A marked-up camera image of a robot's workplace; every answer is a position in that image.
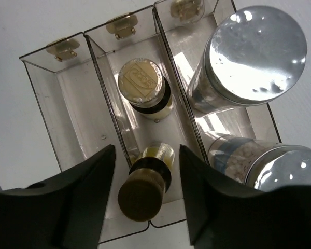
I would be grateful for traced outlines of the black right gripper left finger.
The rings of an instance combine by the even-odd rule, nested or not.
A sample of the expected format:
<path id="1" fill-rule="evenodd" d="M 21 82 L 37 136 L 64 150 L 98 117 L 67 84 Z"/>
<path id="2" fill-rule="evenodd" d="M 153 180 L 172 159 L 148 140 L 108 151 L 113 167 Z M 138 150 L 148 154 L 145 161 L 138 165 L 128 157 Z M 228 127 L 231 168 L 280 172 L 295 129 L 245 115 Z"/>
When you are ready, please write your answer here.
<path id="1" fill-rule="evenodd" d="M 115 162 L 108 145 L 51 178 L 0 191 L 0 248 L 97 248 Z"/>

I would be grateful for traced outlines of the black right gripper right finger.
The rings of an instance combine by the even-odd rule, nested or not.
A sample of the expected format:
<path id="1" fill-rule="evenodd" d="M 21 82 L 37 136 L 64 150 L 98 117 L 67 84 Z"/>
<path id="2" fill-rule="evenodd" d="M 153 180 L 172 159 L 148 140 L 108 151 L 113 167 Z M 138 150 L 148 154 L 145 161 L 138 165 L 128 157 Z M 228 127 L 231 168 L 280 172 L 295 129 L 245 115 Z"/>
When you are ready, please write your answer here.
<path id="1" fill-rule="evenodd" d="M 221 174 L 185 145 L 179 166 L 194 248 L 311 248 L 311 186 L 262 192 Z"/>

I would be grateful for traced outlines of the yellow-label oil bottle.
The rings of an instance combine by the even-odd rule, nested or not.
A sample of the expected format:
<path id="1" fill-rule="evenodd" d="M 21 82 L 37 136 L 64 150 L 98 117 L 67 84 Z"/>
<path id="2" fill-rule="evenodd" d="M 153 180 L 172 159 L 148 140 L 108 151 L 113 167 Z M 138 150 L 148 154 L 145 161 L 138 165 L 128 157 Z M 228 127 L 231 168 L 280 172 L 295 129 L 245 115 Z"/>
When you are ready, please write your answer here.
<path id="1" fill-rule="evenodd" d="M 160 211 L 172 183 L 175 152 L 171 145 L 152 142 L 132 164 L 118 192 L 121 212 L 135 222 L 147 222 Z"/>
<path id="2" fill-rule="evenodd" d="M 164 119 L 172 111 L 172 91 L 159 66 L 134 58 L 118 74 L 118 88 L 132 108 L 148 119 Z"/>

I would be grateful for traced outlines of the white blue jar silver lid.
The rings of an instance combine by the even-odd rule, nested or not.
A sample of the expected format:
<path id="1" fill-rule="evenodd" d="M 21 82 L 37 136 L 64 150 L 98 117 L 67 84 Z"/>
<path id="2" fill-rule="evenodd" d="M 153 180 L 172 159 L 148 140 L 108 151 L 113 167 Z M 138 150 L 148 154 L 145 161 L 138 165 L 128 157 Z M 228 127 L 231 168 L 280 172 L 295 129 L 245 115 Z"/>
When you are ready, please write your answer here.
<path id="1" fill-rule="evenodd" d="M 298 82 L 306 56 L 305 34 L 291 15 L 271 6 L 239 9 L 208 39 L 189 101 L 206 114 L 266 104 Z"/>

